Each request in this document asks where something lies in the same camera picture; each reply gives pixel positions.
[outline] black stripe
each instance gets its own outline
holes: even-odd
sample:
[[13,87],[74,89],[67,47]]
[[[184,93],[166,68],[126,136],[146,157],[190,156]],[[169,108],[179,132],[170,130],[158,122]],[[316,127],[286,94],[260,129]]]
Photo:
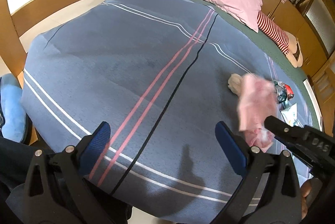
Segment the black stripe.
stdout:
[[136,161],[138,160],[138,158],[141,156],[143,150],[145,149],[145,146],[146,146],[147,143],[149,142],[151,136],[153,135],[153,133],[154,133],[154,131],[156,130],[158,124],[160,123],[160,121],[161,121],[163,115],[165,114],[165,112],[166,112],[168,106],[170,105],[170,103],[171,103],[173,97],[175,96],[175,93],[177,92],[177,90],[178,90],[180,84],[182,83],[184,77],[186,76],[186,73],[189,71],[189,69],[192,67],[192,65],[194,65],[194,63],[197,61],[197,59],[198,59],[198,57],[199,57],[199,53],[200,53],[200,51],[202,50],[202,48],[204,47],[204,45],[206,44],[206,42],[207,42],[207,40],[208,40],[210,31],[212,30],[212,27],[213,27],[213,25],[214,25],[214,23],[215,23],[215,20],[216,20],[217,16],[218,16],[218,14],[217,14],[217,15],[215,16],[215,18],[214,18],[214,21],[213,21],[213,23],[212,23],[212,25],[211,25],[211,27],[210,27],[210,29],[209,29],[209,32],[208,32],[208,34],[207,34],[207,37],[206,37],[205,42],[204,42],[204,43],[202,44],[202,46],[199,48],[199,50],[198,50],[198,52],[197,52],[197,56],[195,57],[194,61],[188,66],[188,68],[187,68],[187,69],[185,70],[185,72],[183,73],[183,75],[182,75],[182,77],[180,78],[180,80],[179,80],[177,86],[175,87],[175,89],[174,89],[174,91],[172,92],[172,94],[171,94],[169,100],[167,101],[167,103],[166,103],[164,109],[163,109],[162,112],[160,113],[160,116],[158,117],[158,119],[157,119],[155,125],[152,127],[152,129],[151,129],[149,135],[148,135],[147,138],[145,139],[145,141],[144,141],[142,147],[140,148],[140,150],[138,151],[137,155],[135,156],[135,158],[134,158],[133,161],[131,162],[130,166],[127,168],[126,172],[122,175],[121,179],[118,181],[118,183],[116,184],[116,186],[114,187],[114,189],[111,191],[110,195],[113,195],[113,194],[116,192],[116,190],[119,188],[119,186],[121,185],[121,183],[123,182],[123,180],[126,178],[126,176],[128,175],[128,173],[130,172],[130,170],[131,170],[131,169],[133,168],[133,166],[135,165],[135,163],[136,163]]

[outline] screw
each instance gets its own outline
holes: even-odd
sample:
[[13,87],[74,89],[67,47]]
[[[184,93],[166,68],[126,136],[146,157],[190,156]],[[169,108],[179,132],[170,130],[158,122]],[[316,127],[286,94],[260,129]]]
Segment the screw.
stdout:
[[74,146],[67,146],[67,147],[65,148],[65,151],[66,151],[67,153],[71,153],[71,152],[73,152],[73,151],[74,151]]
[[259,153],[261,150],[260,150],[259,147],[253,146],[253,147],[251,147],[251,151],[252,151],[253,153]]
[[39,157],[39,156],[42,155],[42,153],[43,152],[39,149],[39,150],[35,151],[35,156]]
[[291,153],[288,151],[288,150],[283,150],[283,155],[285,157],[290,157],[291,156]]

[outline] white stripe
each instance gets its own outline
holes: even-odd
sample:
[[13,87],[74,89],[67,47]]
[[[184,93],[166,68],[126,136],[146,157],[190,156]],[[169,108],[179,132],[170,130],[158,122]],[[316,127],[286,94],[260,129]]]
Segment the white stripe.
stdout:
[[121,5],[121,6],[123,6],[123,7],[126,7],[126,8],[128,8],[128,9],[130,9],[130,10],[133,10],[133,11],[136,11],[136,12],[139,12],[139,13],[143,13],[143,14],[145,14],[145,15],[147,15],[147,16],[151,16],[151,17],[153,17],[153,18],[162,20],[162,21],[164,21],[164,22],[171,23],[171,24],[176,24],[176,25],[180,26],[180,27],[181,27],[181,28],[182,28],[182,29],[183,29],[189,36],[192,36],[192,34],[190,34],[190,33],[189,33],[189,32],[182,26],[182,24],[167,21],[167,20],[165,20],[165,19],[162,19],[162,18],[153,16],[153,15],[151,15],[151,14],[148,14],[148,13],[141,12],[141,11],[138,11],[138,10],[136,10],[136,9],[130,8],[130,7],[128,7],[128,6],[126,6],[126,5],[123,5],[123,4],[119,4],[119,3],[107,3],[107,2],[103,2],[103,4],[109,4],[109,5]]
[[47,94],[47,92],[42,88],[41,85],[38,84],[38,82],[29,74],[29,72],[24,68],[23,71],[27,74],[27,76],[36,84],[36,86],[42,91],[42,93],[68,118],[70,121],[75,124],[78,128],[80,128],[84,133],[87,135],[91,135],[91,133],[86,130],[83,126],[81,126],[76,120],[74,120],[66,111],[63,110],[61,106],[57,104],[56,101],[54,101],[51,96]]
[[[35,96],[39,99],[39,101],[43,104],[43,106],[53,115],[54,118],[56,118],[56,120],[58,122],[60,122],[73,136],[75,136],[77,139],[81,140],[81,138],[76,135],[63,121],[61,121],[61,119],[46,105],[46,103],[41,99],[41,97],[36,93],[36,91],[33,89],[33,87],[31,87],[31,85],[29,84],[29,82],[25,79],[25,77],[23,77],[25,83],[28,85],[28,87],[30,88],[30,90],[35,94]],[[107,157],[107,156],[104,156],[105,159],[111,161],[112,159]],[[121,165],[120,163],[118,162],[115,162],[116,165],[122,167],[123,169],[127,169],[127,167],[125,167],[124,165]],[[178,189],[175,189],[175,188],[172,188],[170,186],[167,186],[165,184],[162,184],[160,182],[156,182],[152,179],[149,179],[147,177],[144,177],[138,173],[135,173],[134,171],[130,171],[130,173],[134,174],[135,176],[139,177],[139,178],[142,178],[143,180],[146,180],[148,182],[151,182],[153,184],[156,184],[156,185],[159,185],[161,187],[164,187],[164,188],[167,188],[167,189],[170,189],[172,191],[175,191],[177,193],[182,193],[182,194],[185,194],[185,195],[188,195],[188,196],[192,196],[192,197],[197,197],[197,198],[204,198],[204,199],[208,199],[208,200],[212,200],[212,201],[218,201],[218,202],[222,202],[222,203],[227,203],[227,201],[223,201],[223,200],[219,200],[219,199],[216,199],[216,198],[210,198],[210,197],[206,197],[206,196],[201,196],[201,195],[195,195],[195,194],[192,194],[192,193],[187,193],[187,192],[184,192],[184,191],[181,191],[181,190],[178,190]]]
[[120,6],[115,5],[115,4],[101,3],[101,5],[107,5],[107,6],[110,6],[110,5],[111,5],[111,6],[114,6],[114,7],[118,7],[118,8],[121,9],[121,10],[124,10],[124,11],[130,12],[130,13],[133,13],[133,14],[136,14],[136,15],[139,15],[139,16],[142,16],[142,17],[144,17],[144,18],[147,18],[147,19],[150,19],[150,20],[153,20],[153,21],[157,21],[157,22],[160,22],[160,23],[163,23],[163,24],[167,24],[167,25],[169,25],[169,26],[174,26],[174,27],[176,27],[177,29],[179,29],[183,35],[185,35],[186,37],[190,38],[190,36],[188,36],[186,33],[184,33],[184,32],[180,29],[180,27],[178,27],[177,25],[170,24],[170,23],[166,23],[166,22],[160,21],[160,20],[158,20],[158,19],[153,19],[153,18],[144,16],[144,15],[138,14],[138,13],[136,13],[136,12],[129,11],[129,10],[127,10],[127,9],[125,9],[125,8],[121,8]]
[[[106,160],[108,160],[108,161],[111,161],[111,160],[112,160],[111,158],[109,158],[109,157],[107,157],[107,156],[104,156],[104,158],[105,158]],[[115,164],[116,164],[117,166],[119,166],[119,167],[121,167],[121,168],[127,170],[127,167],[126,167],[126,166],[124,166],[124,165],[122,165],[122,164],[120,164],[120,163],[118,163],[118,162],[115,162]],[[143,180],[146,180],[147,182],[151,182],[151,183],[153,183],[153,184],[155,184],[155,185],[158,185],[158,186],[160,186],[160,187],[163,187],[163,188],[172,190],[172,191],[174,191],[174,192],[177,192],[177,193],[180,193],[180,194],[183,194],[183,195],[187,195],[187,196],[191,196],[191,197],[196,197],[196,198],[203,198],[203,199],[205,199],[205,200],[210,200],[210,201],[216,201],[216,202],[221,202],[221,203],[227,203],[227,201],[219,200],[219,199],[217,199],[217,198],[211,198],[211,197],[206,197],[206,196],[202,196],[202,195],[196,195],[196,194],[188,193],[188,192],[185,192],[185,191],[181,191],[181,190],[179,190],[179,189],[173,188],[173,187],[171,187],[171,186],[168,186],[168,185],[165,185],[165,184],[163,184],[163,183],[156,182],[156,181],[154,181],[154,180],[152,180],[152,179],[149,179],[149,178],[147,178],[147,177],[144,177],[144,176],[142,176],[142,175],[140,175],[140,174],[138,174],[138,173],[136,173],[136,172],[134,172],[134,171],[132,171],[132,170],[130,170],[129,173],[131,173],[131,174],[135,175],[136,177],[139,177],[139,178],[141,178],[141,179],[143,179]],[[257,205],[258,205],[258,204],[249,204],[249,206],[257,206]]]
[[[158,22],[161,22],[161,23],[163,23],[163,24],[167,24],[167,25],[170,25],[170,26],[175,26],[175,27],[177,27],[186,37],[188,37],[188,38],[191,38],[191,34],[181,25],[181,24],[179,24],[179,23],[175,23],[175,22],[170,22],[170,21],[167,21],[167,20],[164,20],[164,19],[161,19],[161,18],[158,18],[158,17],[156,17],[156,16],[153,16],[153,15],[151,15],[151,14],[147,14],[147,13],[145,13],[145,12],[141,12],[141,11],[138,11],[138,10],[136,10],[136,9],[133,9],[133,8],[130,8],[130,7],[128,7],[128,6],[126,6],[126,5],[123,5],[123,4],[114,4],[114,3],[107,3],[107,2],[103,2],[102,4],[104,4],[104,5],[112,5],[112,6],[115,6],[115,7],[118,7],[119,9],[122,9],[122,10],[125,10],[125,11],[127,11],[127,12],[130,12],[130,13],[133,13],[133,14],[136,14],[136,15],[139,15],[139,16],[142,16],[142,17],[145,17],[145,18],[148,18],[148,19],[151,19],[151,20],[154,20],[154,21],[158,21]],[[135,13],[135,12],[132,12],[132,11],[129,11],[129,10],[127,10],[127,9],[124,9],[124,8],[121,8],[121,7],[119,7],[118,5],[121,5],[121,6],[124,6],[124,7],[126,7],[126,8],[128,8],[128,9],[130,9],[130,10],[133,10],[133,11],[136,11],[136,12],[139,12],[139,13],[142,13],[142,14],[145,14],[145,15],[147,15],[147,16],[151,16],[151,17],[153,17],[153,18],[156,18],[156,19],[152,19],[152,18],[149,18],[149,17],[146,17],[146,16],[144,16],[144,15],[141,15],[141,14],[138,14],[138,13]],[[215,47],[215,45],[217,45],[218,47],[219,47],[219,49],[220,49],[220,51],[224,54],[224,55],[222,55],[220,52],[219,52],[219,50],[216,48],[216,50],[217,50],[217,52],[221,55],[221,56],[223,56],[223,57],[225,57],[225,58],[227,58],[228,60],[230,60],[231,62],[233,62],[234,64],[236,64],[238,67],[240,67],[242,70],[244,70],[244,71],[246,71],[247,73],[252,73],[249,69],[247,69],[244,65],[242,65],[242,64],[240,64],[238,61],[236,61],[233,57],[231,57],[231,56],[229,56],[228,54],[226,54],[222,49],[221,49],[221,47],[220,47],[220,45],[218,45],[217,43],[209,43],[209,44],[211,44],[211,45],[213,45],[214,47]]]
[[[32,81],[37,85],[37,87],[43,92],[43,94],[45,94],[45,96],[48,98],[48,99],[50,99],[51,100],[51,102],[52,103],[54,103],[55,104],[55,106],[57,107],[57,106],[59,106],[49,95],[48,95],[48,93],[40,86],[40,84],[38,84],[38,82],[31,76],[31,74],[29,74],[29,72],[27,72],[27,70],[26,69],[24,69],[24,71],[25,71],[25,73],[32,79]],[[36,93],[36,91],[33,89],[33,87],[31,87],[31,85],[28,83],[28,81],[26,80],[26,78],[25,77],[23,77],[24,78],[24,81],[26,82],[26,84],[28,85],[28,87],[30,88],[30,90],[35,94],[35,96],[38,98],[38,100],[42,103],[42,105],[57,119],[57,121],[59,121],[73,136],[75,136],[77,139],[79,139],[79,140],[81,140],[81,138],[77,135],[77,134],[75,134],[63,121],[61,121],[61,119],[46,105],[46,103],[41,99],[41,97]],[[59,106],[59,108],[58,108],[64,115],[66,115],[66,117],[70,117],[71,119],[73,119],[66,111],[64,111],[64,109],[63,108],[61,108],[60,106]],[[112,147],[109,147],[109,150],[111,150],[112,152],[116,152],[116,150],[114,149],[114,148],[112,148]],[[132,162],[133,161],[133,159],[132,158],[130,158],[130,157],[128,157],[128,156],[126,156],[126,155],[124,155],[124,154],[120,154],[120,156],[121,157],[123,157],[123,158],[125,158],[126,160],[128,160],[128,161],[130,161],[130,162]],[[179,179],[176,179],[176,178],[173,178],[173,177],[171,177],[171,176],[169,176],[169,175],[166,175],[166,174],[164,174],[164,173],[161,173],[161,172],[159,172],[159,171],[157,171],[157,170],[154,170],[154,169],[152,169],[152,168],[150,168],[150,167],[148,167],[148,166],[146,166],[146,165],[143,165],[143,164],[141,164],[141,163],[139,163],[139,162],[135,162],[135,164],[136,165],[138,165],[138,166],[140,166],[140,167],[142,167],[142,168],[144,168],[144,169],[146,169],[146,170],[148,170],[148,171],[150,171],[150,172],[153,172],[153,173],[155,173],[155,174],[157,174],[157,175],[159,175],[159,176],[162,176],[162,177],[165,177],[165,178],[168,178],[168,179],[171,179],[171,180],[173,180],[173,181],[175,181],[175,182],[179,182],[179,183],[182,183],[182,184],[184,184],[184,185],[188,185],[188,186],[191,186],[191,187],[195,187],[195,188],[198,188],[198,189],[203,189],[203,190],[207,190],[207,191],[210,191],[210,192],[214,192],[214,193],[220,193],[220,194],[223,194],[223,195],[227,195],[227,196],[229,196],[229,197],[231,197],[232,196],[232,194],[229,194],[229,193],[225,193],[225,192],[222,192],[222,191],[219,191],[219,190],[215,190],[215,189],[211,189],[211,188],[207,188],[207,187],[202,187],[202,186],[198,186],[198,185],[195,185],[195,184],[192,184],[192,183],[188,183],[188,182],[185,182],[185,181],[182,181],[182,180],[179,180]]]
[[228,57],[226,57],[225,55],[223,55],[216,47],[216,45],[214,45],[213,43],[209,43],[212,46],[215,47],[217,53],[219,53],[222,57],[226,58],[227,60],[230,60],[231,62],[233,62],[234,64],[236,64],[240,69],[244,70],[245,72],[249,73],[249,71],[247,71],[245,68],[243,68],[242,66],[240,66],[239,64],[235,63],[234,61],[232,61],[231,59],[229,59]]
[[265,56],[265,58],[266,58],[266,60],[267,60],[267,62],[268,62],[269,69],[270,69],[270,74],[271,74],[271,79],[273,80],[272,71],[271,71],[271,67],[270,67],[270,64],[269,64],[268,57],[267,57],[267,55],[266,55],[265,53],[264,53],[264,56]]
[[233,57],[230,57],[228,54],[226,54],[226,53],[221,49],[220,45],[218,45],[217,43],[210,43],[210,44],[215,44],[215,45],[217,45],[223,54],[225,54],[227,57],[229,57],[229,58],[232,59],[231,61],[234,61],[234,62],[238,63],[240,66],[242,66],[242,67],[244,68],[245,71],[247,71],[248,73],[251,74],[251,71],[249,71],[249,69],[247,69],[244,65],[240,64],[238,61],[236,61]]
[[276,80],[278,80],[278,75],[277,75],[276,69],[275,69],[275,67],[274,67],[273,60],[270,58],[270,56],[269,56],[269,61],[270,61],[271,65],[272,65],[272,69],[273,69],[273,72],[274,72],[274,76],[275,76]]
[[38,98],[38,100],[43,104],[44,107],[46,107],[46,109],[52,114],[52,116],[54,118],[56,118],[56,120],[62,124],[65,129],[67,129],[73,136],[75,136],[76,138],[78,138],[79,140],[81,140],[81,138],[76,135],[73,130],[71,130],[63,121],[61,121],[61,119],[59,119],[59,117],[45,104],[45,102],[41,99],[41,97],[36,93],[36,91],[31,87],[30,83],[27,82],[26,78],[23,77],[25,83],[28,85],[28,87],[30,88],[30,90],[35,94],[35,96]]
[[[114,152],[114,153],[116,152],[116,149],[113,149],[113,148],[109,148],[109,150],[112,151],[112,152]],[[123,157],[123,158],[125,158],[125,159],[127,159],[130,162],[133,161],[132,158],[130,158],[130,157],[128,157],[128,156],[126,156],[126,155],[124,155],[122,153],[120,154],[120,156]],[[185,182],[183,180],[179,180],[179,179],[173,178],[173,177],[171,177],[169,175],[166,175],[166,174],[161,173],[161,172],[159,172],[157,170],[154,170],[154,169],[152,169],[152,168],[150,168],[150,167],[148,167],[146,165],[143,165],[143,164],[141,164],[139,162],[135,162],[135,165],[138,165],[138,166],[140,166],[140,167],[142,167],[142,168],[144,168],[144,169],[146,169],[146,170],[148,170],[148,171],[150,171],[152,173],[155,173],[155,174],[157,174],[157,175],[159,175],[161,177],[173,180],[175,182],[179,182],[179,183],[187,185],[187,186],[191,186],[191,187],[202,189],[202,190],[207,190],[207,191],[210,191],[210,192],[213,192],[213,193],[219,193],[219,194],[226,195],[226,196],[229,196],[229,197],[232,196],[232,194],[229,194],[229,193],[226,193],[226,192],[222,192],[222,191],[215,190],[215,189],[208,188],[208,187],[204,187],[204,186],[195,185],[195,184],[192,184],[192,183],[189,183],[189,182]]]

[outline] human hand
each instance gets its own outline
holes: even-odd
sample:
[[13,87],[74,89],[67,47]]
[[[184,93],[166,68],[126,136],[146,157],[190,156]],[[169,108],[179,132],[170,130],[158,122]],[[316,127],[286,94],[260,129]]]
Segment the human hand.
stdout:
[[307,204],[306,204],[306,197],[309,195],[309,193],[312,190],[312,184],[310,180],[307,180],[304,182],[304,184],[300,188],[301,193],[301,219],[304,219],[307,215]]

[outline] green bedsheet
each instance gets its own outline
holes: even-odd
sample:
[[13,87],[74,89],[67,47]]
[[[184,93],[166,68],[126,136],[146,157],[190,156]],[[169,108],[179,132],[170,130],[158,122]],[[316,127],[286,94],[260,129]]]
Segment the green bedsheet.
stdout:
[[281,69],[286,73],[286,75],[290,79],[292,79],[295,82],[295,84],[298,86],[298,88],[300,89],[300,92],[303,95],[307,103],[308,109],[312,114],[313,127],[318,129],[319,124],[318,124],[316,112],[314,110],[311,98],[308,95],[307,89],[303,84],[303,81],[307,79],[307,76],[304,73],[304,71],[301,68],[294,68],[289,62],[289,60],[286,59],[286,57],[277,47],[277,45],[268,36],[266,36],[262,31],[259,31],[258,33],[254,32],[252,29],[248,28],[241,22],[237,21],[231,15],[222,11],[219,7],[217,7],[216,5],[210,2],[207,2],[205,0],[191,0],[191,1],[195,3],[212,6],[215,9],[215,11],[225,21],[227,21],[230,25],[237,28],[239,31],[243,32],[256,46],[258,46],[267,55],[269,55],[271,59],[281,67]]

